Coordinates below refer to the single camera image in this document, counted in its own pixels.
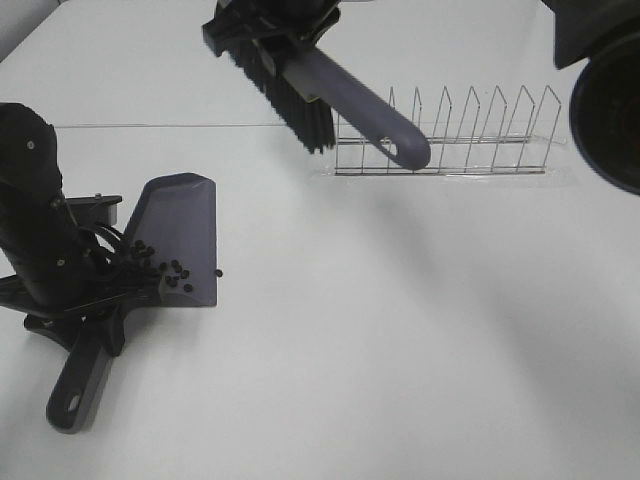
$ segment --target white table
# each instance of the white table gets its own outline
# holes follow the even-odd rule
[[[286,128],[250,126],[278,122],[240,72],[198,49],[208,2],[151,3],[65,4],[0,65],[0,97],[67,127],[209,125],[61,128],[59,161],[68,196],[120,193],[123,221],[149,178],[185,170],[213,178],[220,304],[133,314],[95,421],[75,436],[44,418],[66,353],[3,311],[0,478],[637,475],[639,199],[600,180],[573,147],[553,149],[545,176],[321,175]],[[385,25],[413,28],[427,3],[406,2]],[[460,22],[475,3],[448,2]],[[366,25],[393,5],[345,6],[336,37],[351,38],[353,51],[342,55],[327,37],[358,75],[377,70],[363,49]],[[356,9],[365,26],[349,31],[357,22],[346,11]],[[566,100],[577,70],[553,72],[550,39],[536,43],[552,18],[531,10],[523,46],[510,45],[522,54],[517,64],[472,56],[432,70],[385,58],[422,72],[426,84],[453,78],[449,67],[482,85],[492,75],[517,85],[537,72],[534,83],[552,83]],[[436,18],[436,29],[452,22]],[[154,38],[166,33],[165,44],[136,43],[143,19],[155,23],[145,29]],[[107,24],[111,51],[97,48]],[[488,30],[481,39],[491,44],[499,29]],[[170,38],[175,55],[164,48]],[[438,48],[447,42],[455,51],[461,40]],[[109,62],[111,76],[96,72]],[[154,84],[151,68],[174,77]],[[48,90],[34,70],[46,72]],[[194,86],[178,88],[187,78]],[[207,96],[205,79],[229,88]],[[236,102],[242,109],[230,108]]]

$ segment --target wire rack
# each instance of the wire rack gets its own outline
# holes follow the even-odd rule
[[[389,104],[396,108],[393,87]],[[470,87],[462,110],[457,110],[449,88],[444,87],[435,121],[423,122],[420,90],[413,95],[411,121],[429,138],[430,164],[409,171],[392,163],[338,116],[335,148],[336,175],[521,175],[542,174],[547,169],[562,111],[562,102],[547,86],[538,102],[529,88],[520,87],[510,107],[503,89],[496,86],[488,107],[475,87]],[[392,153],[388,139],[383,144]]]

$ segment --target brush bristles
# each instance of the brush bristles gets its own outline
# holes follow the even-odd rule
[[[253,42],[238,42],[228,52],[310,153],[335,146],[333,116],[327,103],[322,99],[307,102],[284,78],[272,76]]]

